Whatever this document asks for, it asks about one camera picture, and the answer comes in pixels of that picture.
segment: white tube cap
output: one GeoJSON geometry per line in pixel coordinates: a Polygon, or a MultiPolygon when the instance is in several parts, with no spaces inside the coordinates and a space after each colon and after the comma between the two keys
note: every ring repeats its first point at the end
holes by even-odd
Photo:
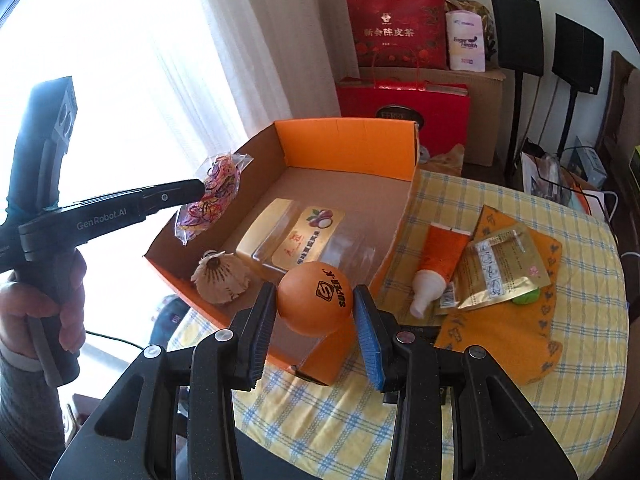
{"type": "Polygon", "coordinates": [[[447,282],[434,270],[419,270],[415,273],[413,288],[414,301],[409,312],[412,316],[422,319],[431,301],[444,294],[447,282]]]}

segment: person's arm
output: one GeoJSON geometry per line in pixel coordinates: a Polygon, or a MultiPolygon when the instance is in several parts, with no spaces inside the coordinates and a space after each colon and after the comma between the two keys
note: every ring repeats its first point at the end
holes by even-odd
{"type": "Polygon", "coordinates": [[[26,323],[26,316],[60,314],[60,344],[76,352],[84,344],[86,265],[80,253],[70,277],[74,294],[62,306],[35,288],[0,285],[0,431],[23,462],[43,480],[65,450],[58,391],[47,385],[26,323]]]}

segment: human hand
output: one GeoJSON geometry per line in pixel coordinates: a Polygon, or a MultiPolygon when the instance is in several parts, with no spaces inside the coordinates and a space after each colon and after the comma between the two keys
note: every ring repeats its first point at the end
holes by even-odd
{"type": "Polygon", "coordinates": [[[60,315],[60,345],[72,353],[84,344],[84,285],[86,263],[79,251],[71,267],[69,280],[73,293],[63,304],[56,304],[37,288],[15,281],[14,273],[0,284],[0,340],[12,352],[37,359],[27,316],[50,317],[60,315]]]}

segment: orange felt cloth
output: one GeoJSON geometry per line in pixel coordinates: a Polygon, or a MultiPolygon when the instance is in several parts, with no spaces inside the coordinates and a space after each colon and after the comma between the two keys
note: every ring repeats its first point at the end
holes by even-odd
{"type": "MultiPolygon", "coordinates": [[[[475,237],[487,236],[515,223],[513,218],[485,205],[475,237]]],[[[481,345],[518,385],[539,381],[551,373],[562,355],[562,344],[549,338],[556,310],[556,279],[562,245],[533,229],[529,232],[545,263],[551,285],[543,287],[540,298],[528,305],[505,301],[448,314],[435,344],[457,352],[481,345]]]]}

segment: orange tube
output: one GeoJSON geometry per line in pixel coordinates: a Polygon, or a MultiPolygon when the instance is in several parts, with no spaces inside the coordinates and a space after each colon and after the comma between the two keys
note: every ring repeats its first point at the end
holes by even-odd
{"type": "Polygon", "coordinates": [[[413,282],[410,311],[414,317],[423,318],[429,304],[444,294],[470,238],[467,231],[430,225],[413,282]]]}

